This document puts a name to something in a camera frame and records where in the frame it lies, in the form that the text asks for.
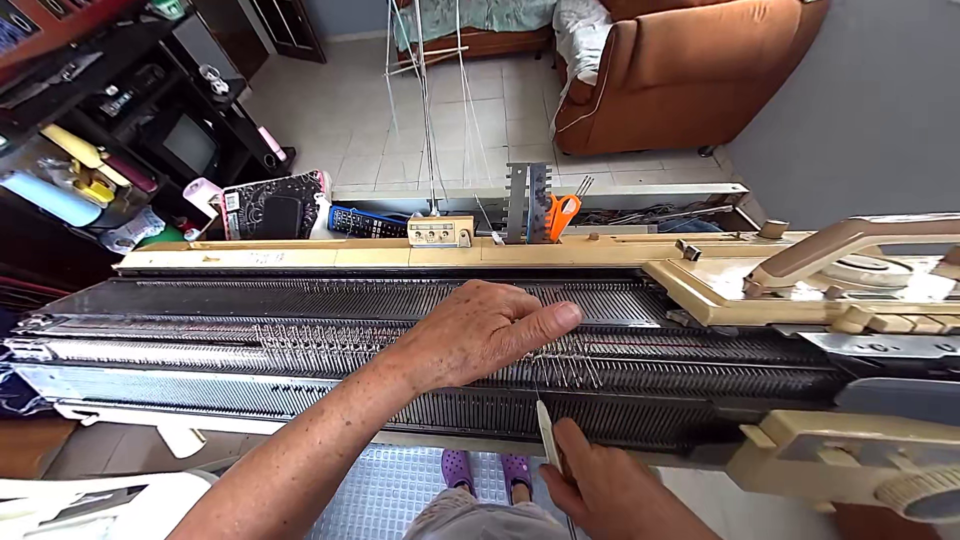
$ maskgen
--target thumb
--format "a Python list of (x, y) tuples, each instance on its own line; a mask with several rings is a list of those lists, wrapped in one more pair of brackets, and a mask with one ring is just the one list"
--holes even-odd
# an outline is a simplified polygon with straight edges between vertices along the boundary
[(584, 313), (579, 306), (572, 302), (558, 302), (542, 307), (499, 331), (503, 332), (504, 349), (508, 356), (518, 358), (577, 328), (583, 320)]
[(546, 490), (550, 492), (550, 499), (564, 514), (582, 527), (587, 517), (587, 505), (580, 492), (564, 479), (564, 475), (550, 464), (540, 466), (540, 476), (546, 483)]

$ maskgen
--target hand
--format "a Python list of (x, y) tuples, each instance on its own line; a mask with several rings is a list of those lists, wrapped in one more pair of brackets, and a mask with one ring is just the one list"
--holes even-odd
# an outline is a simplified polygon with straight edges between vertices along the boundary
[(462, 386), (557, 339), (583, 318), (571, 302), (543, 307), (519, 287), (470, 280), (381, 356), (392, 358), (418, 393)]
[(626, 452), (590, 444), (569, 418), (554, 425), (568, 480), (553, 465), (540, 475), (554, 504), (593, 540), (719, 540), (700, 518)]

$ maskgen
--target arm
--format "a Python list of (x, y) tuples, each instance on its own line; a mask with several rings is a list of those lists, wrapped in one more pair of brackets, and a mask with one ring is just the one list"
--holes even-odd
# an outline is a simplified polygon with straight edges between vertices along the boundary
[(302, 538), (377, 431), (417, 396), (485, 377), (582, 318), (570, 302), (542, 307), (518, 287), (467, 282), (233, 465), (168, 538)]

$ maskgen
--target mint green bedsheet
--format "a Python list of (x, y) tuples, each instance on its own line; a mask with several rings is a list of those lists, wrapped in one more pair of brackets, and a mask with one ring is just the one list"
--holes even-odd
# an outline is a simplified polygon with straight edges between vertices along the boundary
[[(557, 0), (460, 0), (460, 28), (496, 32), (537, 30), (550, 24), (556, 4)], [(453, 33), (457, 29), (455, 0), (420, 0), (420, 18), (427, 40)], [(400, 10), (399, 22), (410, 41), (420, 41), (413, 2)], [(394, 36), (397, 47), (407, 50), (400, 24), (394, 25)]]

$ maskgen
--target wrist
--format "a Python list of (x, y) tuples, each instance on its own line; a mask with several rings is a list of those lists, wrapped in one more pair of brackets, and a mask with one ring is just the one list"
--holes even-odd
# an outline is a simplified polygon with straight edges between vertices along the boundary
[(394, 395), (406, 399), (407, 403), (414, 401), (427, 390), (424, 388), (422, 375), (414, 369), (415, 362), (411, 356), (395, 346), (374, 356), (368, 366), (379, 375)]

